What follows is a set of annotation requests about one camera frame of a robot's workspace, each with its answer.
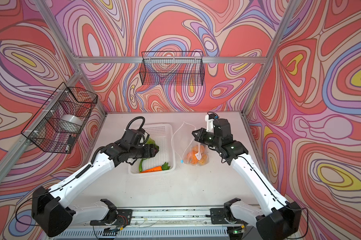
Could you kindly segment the clear zip top bag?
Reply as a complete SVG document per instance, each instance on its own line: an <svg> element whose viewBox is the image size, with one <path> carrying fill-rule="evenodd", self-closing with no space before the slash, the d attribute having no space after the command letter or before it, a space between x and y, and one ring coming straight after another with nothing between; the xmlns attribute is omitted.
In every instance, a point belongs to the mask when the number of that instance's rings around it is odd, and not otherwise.
<svg viewBox="0 0 361 240"><path fill-rule="evenodd" d="M183 122L181 126L175 131L171 139L171 144L176 155L180 157L180 162L185 165L189 165L186 164L184 160L186 158L187 153L191 150L193 146L203 145L205 147L207 154L206 146L194 140L194 137L191 134L192 131L194 130L196 130L196 127L194 125Z"/></svg>

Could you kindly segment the green toy lettuce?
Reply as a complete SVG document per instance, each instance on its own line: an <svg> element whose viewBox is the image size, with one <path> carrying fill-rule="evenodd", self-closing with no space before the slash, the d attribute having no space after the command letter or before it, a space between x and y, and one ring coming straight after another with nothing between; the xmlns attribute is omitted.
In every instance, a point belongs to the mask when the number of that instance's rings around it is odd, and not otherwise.
<svg viewBox="0 0 361 240"><path fill-rule="evenodd" d="M148 141L146 142L146 144L153 144L155 146L156 149L159 150L159 146L156 144L155 140L153 140L151 137L148 138Z"/></svg>

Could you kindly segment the orange toy pumpkin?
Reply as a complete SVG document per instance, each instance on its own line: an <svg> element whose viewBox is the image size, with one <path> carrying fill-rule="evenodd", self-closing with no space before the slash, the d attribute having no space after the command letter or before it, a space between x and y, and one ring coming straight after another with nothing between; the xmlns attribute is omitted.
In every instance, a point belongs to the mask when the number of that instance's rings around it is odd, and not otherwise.
<svg viewBox="0 0 361 240"><path fill-rule="evenodd" d="M187 153L184 162L193 166L206 165L208 162L208 156L206 154L205 147L203 145L193 146Z"/></svg>

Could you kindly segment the white plastic perforated basket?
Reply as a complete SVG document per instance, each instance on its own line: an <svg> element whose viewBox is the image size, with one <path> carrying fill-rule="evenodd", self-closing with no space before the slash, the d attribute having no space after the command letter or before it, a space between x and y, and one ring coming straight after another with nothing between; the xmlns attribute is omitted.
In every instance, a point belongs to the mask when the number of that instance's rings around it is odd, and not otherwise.
<svg viewBox="0 0 361 240"><path fill-rule="evenodd" d="M155 140L156 144L159 146L159 152L154 158L149 158L143 162L143 171L162 166L165 163L168 163L169 169L160 172L141 174L139 173L140 160L138 160L133 166L128 166L128 173L134 177L157 176L170 173L176 167L175 152L171 144L173 136L172 126L170 124L150 124L145 125L144 130L153 140Z"/></svg>

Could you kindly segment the orange toy carrot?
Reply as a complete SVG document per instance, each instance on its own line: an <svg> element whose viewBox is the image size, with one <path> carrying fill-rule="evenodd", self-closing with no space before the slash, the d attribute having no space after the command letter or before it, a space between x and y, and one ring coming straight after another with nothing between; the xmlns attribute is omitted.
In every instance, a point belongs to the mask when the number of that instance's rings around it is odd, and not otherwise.
<svg viewBox="0 0 361 240"><path fill-rule="evenodd" d="M158 167L155 167L155 168L151 168L151 169L142 171L141 174L142 174L142 173L160 172L160 171L162 171L162 170L163 170L162 166L158 166Z"/></svg>

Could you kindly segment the green toy pepper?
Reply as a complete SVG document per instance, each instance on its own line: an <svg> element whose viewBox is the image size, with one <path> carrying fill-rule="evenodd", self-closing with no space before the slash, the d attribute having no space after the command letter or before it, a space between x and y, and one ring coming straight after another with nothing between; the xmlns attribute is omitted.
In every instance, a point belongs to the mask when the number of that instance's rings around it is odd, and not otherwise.
<svg viewBox="0 0 361 240"><path fill-rule="evenodd" d="M143 171L143 162L145 161L146 159L141 159L140 160L140 163L139 163L139 173L141 173Z"/></svg>

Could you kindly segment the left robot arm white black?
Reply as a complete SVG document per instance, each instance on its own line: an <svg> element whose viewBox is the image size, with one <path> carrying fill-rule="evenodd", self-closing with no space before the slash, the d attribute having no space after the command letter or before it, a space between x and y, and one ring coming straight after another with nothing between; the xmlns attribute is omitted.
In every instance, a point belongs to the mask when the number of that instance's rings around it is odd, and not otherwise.
<svg viewBox="0 0 361 240"><path fill-rule="evenodd" d="M89 221L115 224L117 207L108 199L83 207L73 206L73 200L95 180L121 163L129 159L153 158L158 152L159 147L145 139L144 129L125 130L121 139L99 147L87 165L66 179L48 189L36 189L32 196L32 218L49 237L58 236L72 224Z"/></svg>

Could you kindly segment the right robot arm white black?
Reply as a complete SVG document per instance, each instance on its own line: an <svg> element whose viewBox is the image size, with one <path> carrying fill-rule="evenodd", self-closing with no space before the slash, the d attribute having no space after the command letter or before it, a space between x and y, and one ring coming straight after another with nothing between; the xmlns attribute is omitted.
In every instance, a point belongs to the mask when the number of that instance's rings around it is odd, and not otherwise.
<svg viewBox="0 0 361 240"><path fill-rule="evenodd" d="M232 167L246 182L259 206L253 207L239 198L223 205L228 222L243 221L257 229L264 240L290 239L297 233L303 209L279 193L256 166L247 148L233 138L227 119L214 113L205 116L206 128L194 130L194 140L219 154L221 162Z"/></svg>

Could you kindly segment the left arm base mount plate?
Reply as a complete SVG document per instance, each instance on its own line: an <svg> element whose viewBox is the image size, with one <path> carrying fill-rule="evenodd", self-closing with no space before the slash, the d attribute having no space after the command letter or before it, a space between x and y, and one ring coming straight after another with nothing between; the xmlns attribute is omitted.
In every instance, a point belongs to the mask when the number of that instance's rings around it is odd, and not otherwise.
<svg viewBox="0 0 361 240"><path fill-rule="evenodd" d="M90 221L91 226L117 226L126 227L130 225L133 210L119 209L107 213L102 220Z"/></svg>

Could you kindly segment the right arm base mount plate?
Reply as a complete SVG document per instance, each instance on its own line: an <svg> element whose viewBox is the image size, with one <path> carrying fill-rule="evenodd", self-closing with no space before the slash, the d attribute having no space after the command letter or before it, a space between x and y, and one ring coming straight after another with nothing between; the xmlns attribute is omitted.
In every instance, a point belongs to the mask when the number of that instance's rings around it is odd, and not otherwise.
<svg viewBox="0 0 361 240"><path fill-rule="evenodd" d="M242 224L247 226L248 223L239 219L236 219L228 208L219 207L219 208L210 208L210 213L206 215L210 218L213 225L223 225L223 224Z"/></svg>

